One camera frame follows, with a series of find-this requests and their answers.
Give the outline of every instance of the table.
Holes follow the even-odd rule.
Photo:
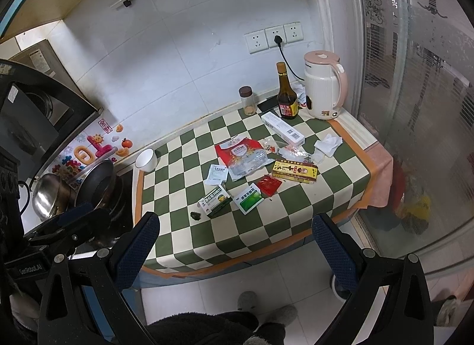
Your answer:
[[[180,135],[156,150],[160,157],[155,172],[140,174],[137,185],[137,216],[148,211],[160,217],[160,235],[144,269],[163,277],[189,276],[219,271],[232,264],[267,255],[310,234],[314,214],[327,213],[336,222],[357,208],[370,204],[377,166],[336,121],[311,118],[301,110],[287,121],[306,138],[303,145],[314,152],[314,143],[328,133],[344,142],[334,157],[318,166],[316,183],[283,180],[278,193],[243,215],[232,202],[209,219],[197,201],[214,186],[203,184],[211,164],[222,164],[214,145],[243,134],[255,140],[281,139],[260,119],[242,110],[211,120]],[[231,196],[242,192],[271,172],[273,164],[252,175],[225,183]],[[190,218],[202,214],[200,221]]]

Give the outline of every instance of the yellow box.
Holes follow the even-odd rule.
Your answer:
[[[318,168],[310,163],[277,160],[272,169],[272,176],[302,183],[316,182]]]

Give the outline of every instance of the white bowl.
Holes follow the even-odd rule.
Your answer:
[[[143,151],[135,161],[135,167],[144,172],[152,172],[156,166],[158,166],[158,158],[151,148]]]

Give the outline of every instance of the red packet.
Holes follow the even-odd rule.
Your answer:
[[[271,197],[275,195],[281,183],[281,180],[275,179],[270,175],[265,175],[256,185],[265,195]]]
[[[215,149],[234,181],[272,162],[259,142],[245,136],[236,136]]]

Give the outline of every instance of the bottle label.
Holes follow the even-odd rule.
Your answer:
[[[280,113],[282,116],[296,116],[298,115],[298,102],[295,101],[292,105],[280,104]]]

